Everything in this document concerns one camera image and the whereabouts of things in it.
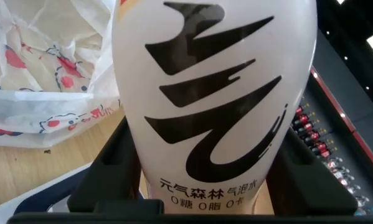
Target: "black calligraphy character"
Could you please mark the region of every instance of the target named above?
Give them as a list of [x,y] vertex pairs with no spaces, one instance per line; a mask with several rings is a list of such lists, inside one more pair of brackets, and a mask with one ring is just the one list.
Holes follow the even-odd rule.
[[175,196],[171,196],[171,201],[172,201],[174,204],[176,204],[176,205],[179,203],[178,198],[176,198]]
[[171,190],[172,186],[171,186],[171,182],[170,182],[170,181],[168,181],[168,180],[164,180],[163,178],[160,178],[160,183],[161,183],[161,187],[167,186],[167,190],[168,190],[169,192],[174,193],[174,192]]
[[243,202],[243,199],[244,199],[244,197],[240,197],[240,198],[236,201],[237,205],[240,205],[240,204]]
[[233,200],[230,200],[230,201],[228,201],[227,203],[226,203],[226,207],[227,208],[232,208],[232,206],[234,205],[234,201]]
[[181,198],[181,206],[185,208],[192,209],[193,202],[191,200],[186,200]]
[[[172,39],[146,44],[145,47],[158,66],[168,75],[180,74],[220,54],[274,20],[274,16],[263,17],[234,29],[199,37],[200,34],[204,34],[206,30],[216,26],[225,18],[225,10],[220,5],[179,2],[164,2],[164,5],[182,14],[184,18],[182,30]],[[256,61],[255,58],[244,58],[243,62],[224,70],[175,84],[162,85],[159,88],[174,106],[183,108],[210,97],[235,82],[242,82],[241,76],[234,75],[252,66]],[[286,111],[284,110],[283,115],[273,118],[272,126],[263,127],[267,134],[245,155],[235,161],[226,164],[213,163],[210,159],[212,152],[219,141],[264,100],[281,79],[281,75],[272,77],[271,81],[251,90],[250,93],[206,111],[172,118],[145,116],[145,119],[169,144],[207,133],[188,155],[186,172],[193,179],[206,183],[230,180],[244,174],[267,153],[270,143],[283,123]]]
[[250,183],[250,186],[248,187],[248,190],[252,190],[255,187],[255,183],[257,180],[254,180],[252,183]]
[[220,210],[221,203],[220,202],[211,202],[209,205],[209,210]]
[[221,199],[221,197],[223,197],[224,195],[222,194],[224,191],[222,189],[219,189],[218,191],[215,191],[214,189],[212,189],[210,192],[209,192],[209,198],[211,198],[211,200],[213,200],[214,198],[218,198],[218,199]]
[[232,193],[233,193],[234,196],[236,196],[236,187],[229,188],[228,194],[232,194]]
[[192,189],[192,198],[205,199],[205,190],[202,189]]
[[238,187],[237,195],[244,194],[247,191],[248,184],[243,184]]
[[187,194],[187,187],[180,186],[178,184],[175,184],[174,189],[180,192],[184,192],[186,197],[189,197]]

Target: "black holder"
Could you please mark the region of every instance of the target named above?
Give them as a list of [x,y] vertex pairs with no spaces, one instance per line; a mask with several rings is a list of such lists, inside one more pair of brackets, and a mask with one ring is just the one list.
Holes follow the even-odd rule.
[[[373,223],[373,217],[353,217],[357,205],[352,195],[292,130],[267,177],[275,215],[280,217],[164,215],[162,201],[135,200],[140,173],[124,118],[69,198],[70,213],[20,213],[8,223]],[[305,218],[313,215],[322,216]]]

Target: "wooden table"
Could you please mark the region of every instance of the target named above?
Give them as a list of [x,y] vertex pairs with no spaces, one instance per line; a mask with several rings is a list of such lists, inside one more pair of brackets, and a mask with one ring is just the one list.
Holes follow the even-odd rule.
[[[0,147],[0,204],[85,165],[97,156],[123,119],[122,110],[78,137],[48,149]],[[141,178],[141,190],[146,183]],[[256,213],[273,214],[266,184],[257,199]]]

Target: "white bottle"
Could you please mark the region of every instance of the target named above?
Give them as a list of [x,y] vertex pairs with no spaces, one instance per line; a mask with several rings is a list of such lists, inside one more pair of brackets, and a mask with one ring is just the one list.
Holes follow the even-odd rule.
[[121,102],[167,213],[251,213],[304,92],[316,31],[315,0],[117,1]]

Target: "plastic bag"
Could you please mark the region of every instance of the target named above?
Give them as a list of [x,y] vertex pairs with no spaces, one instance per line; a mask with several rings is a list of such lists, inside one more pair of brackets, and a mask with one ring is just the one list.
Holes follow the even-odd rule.
[[0,0],[0,145],[50,147],[119,108],[115,0]]

